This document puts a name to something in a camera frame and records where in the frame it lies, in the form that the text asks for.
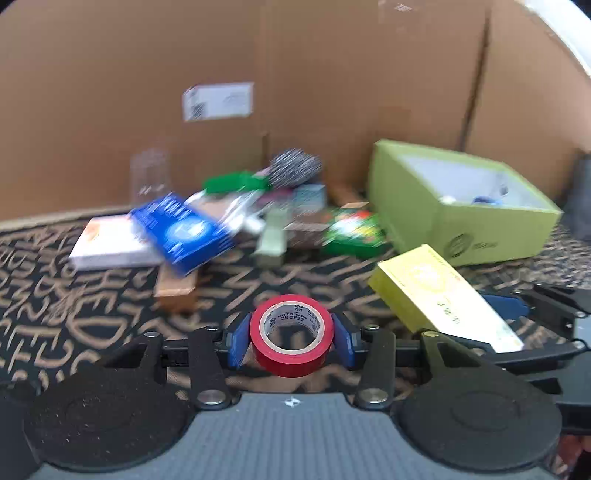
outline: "open box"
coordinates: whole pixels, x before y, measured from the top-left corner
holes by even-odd
[[[429,244],[452,265],[536,255],[562,213],[503,163],[388,140],[375,144],[368,194],[399,252]]]

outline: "yellow box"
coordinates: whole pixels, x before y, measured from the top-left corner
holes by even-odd
[[[486,300],[429,245],[378,263],[369,285],[412,332],[438,330],[490,343],[496,352],[523,348]]]

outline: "green object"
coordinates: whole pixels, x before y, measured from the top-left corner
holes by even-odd
[[[250,190],[269,190],[266,177],[255,177],[248,171],[237,171],[219,177],[210,177],[203,183],[208,195],[216,193],[248,192]]]
[[[287,234],[284,230],[289,220],[286,209],[271,208],[265,215],[265,229],[256,242],[255,258],[261,268],[279,268],[287,250]]]
[[[375,144],[368,193],[398,252],[429,244],[451,265],[536,255],[562,214],[503,163],[388,140]],[[482,196],[495,203],[473,203]]]
[[[366,259],[384,253],[386,246],[376,215],[367,210],[341,208],[335,210],[322,250],[327,255]]]

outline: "blue box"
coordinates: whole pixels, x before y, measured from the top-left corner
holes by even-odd
[[[173,193],[131,210],[131,216],[181,275],[234,246],[222,225],[191,210]]]

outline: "patterned rug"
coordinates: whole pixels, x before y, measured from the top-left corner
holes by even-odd
[[[234,318],[279,294],[310,296],[333,313],[356,324],[377,323],[399,336],[408,333],[368,287],[374,261],[352,257],[314,259],[293,254],[276,270],[253,266],[255,242],[245,240],[215,259],[200,275],[199,305],[190,316],[167,315],[156,305],[152,289],[157,269],[134,268],[77,273],[68,255],[86,220],[58,223],[0,235],[0,380],[29,378],[44,387],[63,380],[83,362],[93,362],[148,330],[166,338],[182,338],[204,325],[228,325]],[[535,258],[460,269],[476,288],[509,293],[535,281],[591,289],[591,247],[558,228]],[[511,326],[527,348],[561,342],[525,318]],[[286,340],[305,345],[300,333]],[[398,388],[408,394],[415,381],[410,369],[399,369]],[[186,395],[189,377],[169,372]],[[239,372],[228,375],[230,386],[249,391],[352,393],[359,375],[340,366],[331,352],[327,365],[303,378],[278,378],[258,367],[247,353]]]

